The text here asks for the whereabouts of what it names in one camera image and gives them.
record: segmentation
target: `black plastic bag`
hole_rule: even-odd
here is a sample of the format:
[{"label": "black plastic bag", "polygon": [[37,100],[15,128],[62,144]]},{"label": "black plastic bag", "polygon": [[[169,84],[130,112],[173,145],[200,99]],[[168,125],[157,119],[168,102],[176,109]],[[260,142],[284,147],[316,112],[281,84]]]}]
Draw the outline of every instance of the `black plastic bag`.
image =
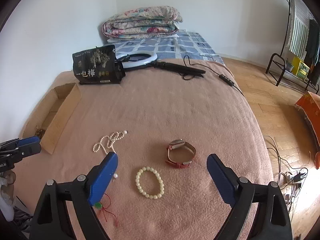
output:
[{"label": "black plastic bag", "polygon": [[73,73],[80,84],[119,84],[125,76],[114,45],[83,50],[72,54],[72,58]]}]

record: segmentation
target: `folded quilt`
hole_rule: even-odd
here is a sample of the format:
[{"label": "folded quilt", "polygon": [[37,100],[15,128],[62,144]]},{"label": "folded quilt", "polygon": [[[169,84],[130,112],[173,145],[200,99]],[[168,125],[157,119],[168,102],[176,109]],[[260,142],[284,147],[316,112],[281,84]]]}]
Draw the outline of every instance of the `folded quilt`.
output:
[{"label": "folded quilt", "polygon": [[145,7],[114,15],[102,25],[102,32],[121,40],[169,37],[179,31],[178,22],[182,17],[174,7]]}]

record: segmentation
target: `wooden floor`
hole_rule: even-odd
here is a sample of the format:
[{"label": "wooden floor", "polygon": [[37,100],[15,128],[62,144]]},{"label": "wooden floor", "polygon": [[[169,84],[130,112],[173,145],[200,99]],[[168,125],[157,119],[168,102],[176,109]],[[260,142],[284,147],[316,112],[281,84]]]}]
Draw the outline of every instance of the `wooden floor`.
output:
[{"label": "wooden floor", "polygon": [[[293,215],[293,237],[301,234],[303,239],[320,215],[320,187],[318,187],[320,170],[314,167],[316,144],[303,113],[294,106],[303,93],[281,84],[276,87],[275,80],[270,75],[266,75],[265,69],[261,67],[228,58],[223,60],[234,74],[236,82],[257,118],[262,134],[275,138],[280,156],[293,168],[299,168],[308,163],[311,153],[309,164],[304,165],[309,170],[308,176],[289,214],[290,218]],[[267,138],[267,147],[270,147],[270,142],[272,140]],[[269,150],[269,157],[274,180],[277,181],[279,170],[276,153]],[[282,171],[289,170],[289,166],[283,161]]]}]

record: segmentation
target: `red watch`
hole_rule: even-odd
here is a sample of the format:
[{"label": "red watch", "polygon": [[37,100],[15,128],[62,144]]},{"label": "red watch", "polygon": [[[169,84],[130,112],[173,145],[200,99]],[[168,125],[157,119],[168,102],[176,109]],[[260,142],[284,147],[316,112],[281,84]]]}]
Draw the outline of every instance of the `red watch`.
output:
[{"label": "red watch", "polygon": [[[191,160],[187,161],[187,162],[183,162],[183,163],[178,163],[178,162],[174,162],[173,160],[171,160],[170,156],[169,156],[170,151],[177,149],[177,148],[180,148],[180,147],[183,147],[183,146],[190,149],[191,152],[193,153],[193,157],[191,158]],[[189,167],[192,162],[192,159],[196,156],[196,149],[190,143],[187,143],[182,139],[174,140],[171,143],[169,143],[167,150],[168,150],[168,155],[167,155],[167,160],[165,162],[168,163],[169,165],[173,166],[174,168],[177,168],[177,169],[184,169],[184,168]]]}]

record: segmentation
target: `orange plastic object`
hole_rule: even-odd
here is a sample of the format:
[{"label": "orange plastic object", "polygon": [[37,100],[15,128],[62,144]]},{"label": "orange plastic object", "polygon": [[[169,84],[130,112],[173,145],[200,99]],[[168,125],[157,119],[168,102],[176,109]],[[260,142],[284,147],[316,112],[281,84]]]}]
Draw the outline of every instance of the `orange plastic object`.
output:
[{"label": "orange plastic object", "polygon": [[[307,91],[297,102],[297,106],[300,106],[315,132],[318,146],[320,145],[320,96]],[[316,154],[315,166],[318,169],[320,166],[320,152]]]}]

